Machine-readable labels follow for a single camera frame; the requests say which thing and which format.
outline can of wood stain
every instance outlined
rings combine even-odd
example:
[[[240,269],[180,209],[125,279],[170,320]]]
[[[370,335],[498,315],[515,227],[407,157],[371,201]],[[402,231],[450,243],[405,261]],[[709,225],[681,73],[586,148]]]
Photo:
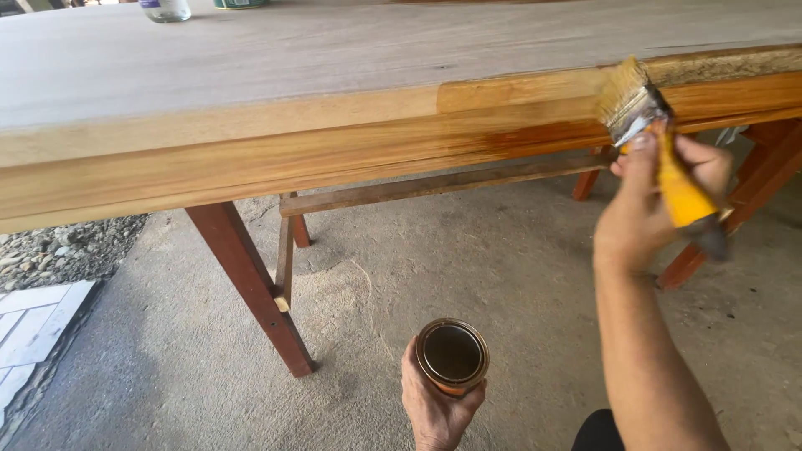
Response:
[[[218,10],[246,10],[258,8],[269,0],[214,0],[214,7]]]
[[[461,398],[484,379],[490,365],[482,335],[460,319],[440,318],[418,334],[418,364],[441,392]]]

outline yellow brush handle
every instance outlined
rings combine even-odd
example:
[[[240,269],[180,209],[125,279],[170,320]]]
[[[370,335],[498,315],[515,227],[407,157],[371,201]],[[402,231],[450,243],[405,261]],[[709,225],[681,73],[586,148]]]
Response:
[[[674,227],[687,227],[695,221],[717,214],[719,209],[715,202],[691,178],[674,152],[673,124],[668,120],[656,120],[646,130],[657,137],[657,181]],[[621,153],[629,153],[629,144],[623,145]]]

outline green can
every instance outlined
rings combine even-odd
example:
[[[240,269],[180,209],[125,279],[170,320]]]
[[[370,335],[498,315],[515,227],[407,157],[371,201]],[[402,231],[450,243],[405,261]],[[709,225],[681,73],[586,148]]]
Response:
[[[245,10],[258,8],[269,0],[214,0],[214,7],[218,10]]]

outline gravel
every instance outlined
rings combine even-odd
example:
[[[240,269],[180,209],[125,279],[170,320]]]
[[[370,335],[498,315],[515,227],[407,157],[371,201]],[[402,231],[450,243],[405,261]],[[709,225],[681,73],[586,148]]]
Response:
[[[147,220],[138,214],[0,234],[0,293],[109,279]]]

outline paint brush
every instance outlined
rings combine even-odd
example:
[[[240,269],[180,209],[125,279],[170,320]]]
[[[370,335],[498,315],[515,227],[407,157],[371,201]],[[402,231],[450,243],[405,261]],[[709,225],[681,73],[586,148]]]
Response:
[[[655,135],[657,182],[671,222],[710,260],[726,260],[719,208],[674,151],[674,112],[649,80],[646,66],[632,56],[613,69],[597,98],[596,115],[623,155],[633,136],[643,131]]]

